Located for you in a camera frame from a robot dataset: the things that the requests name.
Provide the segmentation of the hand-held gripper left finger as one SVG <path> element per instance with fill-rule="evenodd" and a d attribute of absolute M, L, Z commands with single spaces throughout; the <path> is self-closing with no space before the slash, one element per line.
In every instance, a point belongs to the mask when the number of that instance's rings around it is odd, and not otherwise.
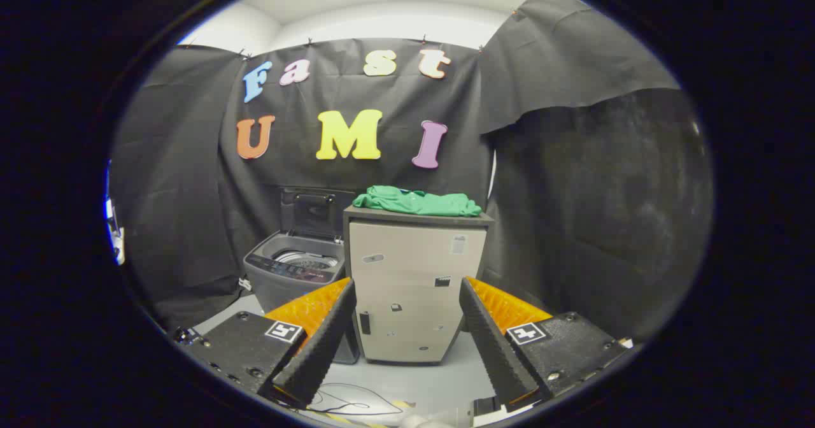
<path fill-rule="evenodd" d="M 237 311 L 207 332 L 172 338 L 233 387 L 295 410 L 311 404 L 349 329 L 357 298 L 343 278 L 265 315 Z"/>

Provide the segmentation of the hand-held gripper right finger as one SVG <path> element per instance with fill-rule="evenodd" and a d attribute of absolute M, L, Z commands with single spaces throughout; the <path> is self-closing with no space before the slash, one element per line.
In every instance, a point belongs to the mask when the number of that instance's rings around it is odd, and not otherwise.
<path fill-rule="evenodd" d="M 518 410 L 562 396 L 632 345 L 582 314 L 550 314 L 483 281 L 461 281 L 459 303 L 497 402 Z"/>

